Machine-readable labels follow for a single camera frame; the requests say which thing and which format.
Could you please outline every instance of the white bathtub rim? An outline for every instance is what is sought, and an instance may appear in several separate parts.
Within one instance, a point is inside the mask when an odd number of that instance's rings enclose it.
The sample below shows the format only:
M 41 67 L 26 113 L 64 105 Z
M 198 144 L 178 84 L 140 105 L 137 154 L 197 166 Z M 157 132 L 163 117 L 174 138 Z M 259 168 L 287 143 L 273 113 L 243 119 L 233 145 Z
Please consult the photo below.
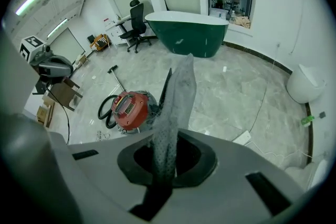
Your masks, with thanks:
M 194 23 L 205 25 L 229 24 L 229 22 L 225 19 L 195 13 L 174 12 L 170 10 L 149 13 L 145 16 L 145 20 L 155 22 L 180 22 L 180 23 Z

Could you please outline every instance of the white toilet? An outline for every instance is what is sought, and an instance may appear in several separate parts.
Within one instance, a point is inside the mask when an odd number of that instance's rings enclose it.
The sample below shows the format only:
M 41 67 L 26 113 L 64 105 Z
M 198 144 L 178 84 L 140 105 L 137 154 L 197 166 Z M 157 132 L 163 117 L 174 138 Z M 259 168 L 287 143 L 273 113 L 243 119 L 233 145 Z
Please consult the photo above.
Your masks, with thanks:
M 304 104 L 315 100 L 326 87 L 323 75 L 315 67 L 299 65 L 287 82 L 289 95 L 298 103 Z
M 292 177 L 304 191 L 307 191 L 324 181 L 328 170 L 328 162 L 323 159 L 319 163 L 308 164 L 304 169 L 288 167 L 285 172 Z

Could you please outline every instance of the green bathtub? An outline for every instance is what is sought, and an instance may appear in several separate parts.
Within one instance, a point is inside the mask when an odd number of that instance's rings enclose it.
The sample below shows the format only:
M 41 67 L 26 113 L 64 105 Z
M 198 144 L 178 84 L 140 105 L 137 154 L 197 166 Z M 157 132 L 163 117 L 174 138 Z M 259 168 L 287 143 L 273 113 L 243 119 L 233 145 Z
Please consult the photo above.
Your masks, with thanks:
M 171 52 L 201 58 L 216 54 L 228 28 L 224 19 L 186 12 L 154 12 L 145 19 Z

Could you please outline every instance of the tile floor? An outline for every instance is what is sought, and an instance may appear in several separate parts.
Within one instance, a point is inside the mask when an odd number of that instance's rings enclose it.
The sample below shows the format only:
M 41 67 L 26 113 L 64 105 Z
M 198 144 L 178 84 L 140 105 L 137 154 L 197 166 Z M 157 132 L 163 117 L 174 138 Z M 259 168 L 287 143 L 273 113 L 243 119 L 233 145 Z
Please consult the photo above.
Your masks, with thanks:
M 117 128 L 107 129 L 104 120 L 97 118 L 103 99 L 113 91 L 121 92 L 113 75 L 107 73 L 111 66 L 118 65 L 115 72 L 127 90 L 148 90 L 159 100 L 169 68 L 174 71 L 183 56 L 170 53 L 158 40 L 152 44 L 151 47 L 141 44 L 138 54 L 133 49 L 127 53 L 126 47 L 112 46 L 93 54 L 73 74 L 71 79 L 81 86 L 79 92 L 83 98 L 74 99 L 74 112 L 67 110 L 70 144 L 96 141 L 97 131 L 101 131 L 102 138 L 123 136 Z M 307 153 L 308 129 L 300 124 L 306 110 L 288 95 L 287 73 L 226 46 L 221 46 L 213 58 L 195 58 L 194 70 L 197 93 L 190 130 L 229 141 L 248 130 L 255 144 L 247 146 L 270 162 L 283 169 L 305 166 L 307 157 L 299 150 Z M 67 138 L 66 116 L 59 105 L 55 106 L 49 130 Z M 282 156 L 263 154 L 258 148 Z

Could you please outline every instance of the black office chair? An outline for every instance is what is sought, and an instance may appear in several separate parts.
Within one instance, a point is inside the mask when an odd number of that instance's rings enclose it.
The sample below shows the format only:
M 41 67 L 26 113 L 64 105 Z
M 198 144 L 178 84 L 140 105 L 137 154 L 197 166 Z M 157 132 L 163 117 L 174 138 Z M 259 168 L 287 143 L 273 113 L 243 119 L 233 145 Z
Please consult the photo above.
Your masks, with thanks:
M 130 52 L 130 48 L 135 46 L 135 53 L 137 54 L 138 45 L 141 42 L 148 41 L 149 46 L 152 45 L 151 41 L 148 38 L 141 37 L 140 35 L 146 32 L 146 24 L 142 20 L 143 16 L 143 3 L 140 4 L 139 0 L 132 0 L 130 2 L 131 8 L 131 22 L 132 22 L 132 30 L 127 31 L 126 33 L 119 36 L 122 39 L 132 38 L 135 39 L 134 44 L 132 44 L 127 52 Z

